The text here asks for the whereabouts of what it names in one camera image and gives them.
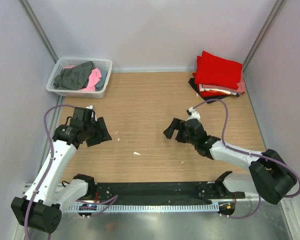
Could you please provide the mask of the red t shirt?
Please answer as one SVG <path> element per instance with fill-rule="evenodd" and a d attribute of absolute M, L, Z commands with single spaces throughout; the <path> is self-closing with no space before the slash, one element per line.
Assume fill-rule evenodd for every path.
<path fill-rule="evenodd" d="M 220 86 L 237 90 L 242 79 L 242 67 L 239 62 L 228 60 L 203 51 L 196 58 L 196 85 Z"/>

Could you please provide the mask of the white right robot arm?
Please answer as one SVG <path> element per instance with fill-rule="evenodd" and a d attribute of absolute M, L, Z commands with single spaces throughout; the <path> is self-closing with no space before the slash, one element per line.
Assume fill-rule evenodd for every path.
<path fill-rule="evenodd" d="M 176 141 L 191 144 L 199 155 L 230 163 L 248 172 L 229 173 L 217 183 L 215 192 L 221 198 L 227 198 L 233 192 L 246 192 L 258 194 L 276 205 L 297 184 L 296 175 L 285 167 L 280 155 L 272 149 L 259 152 L 227 144 L 221 138 L 207 134 L 197 119 L 174 118 L 163 134 L 171 139 L 175 131 Z"/>

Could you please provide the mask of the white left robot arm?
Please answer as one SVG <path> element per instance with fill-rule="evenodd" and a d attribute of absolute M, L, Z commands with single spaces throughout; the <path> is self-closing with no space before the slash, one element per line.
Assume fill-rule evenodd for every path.
<path fill-rule="evenodd" d="M 53 134 L 46 130 L 47 158 L 23 197 L 15 197 L 11 202 L 27 240 L 31 238 L 30 228 L 51 235 L 68 207 L 77 200 L 91 200 L 97 194 L 94 177 L 84 174 L 75 175 L 66 187 L 57 191 L 66 166 L 81 144 L 92 147 L 112 139 L 104 118 L 96 116 L 93 106 L 73 106 L 72 109 L 73 114 Z"/>

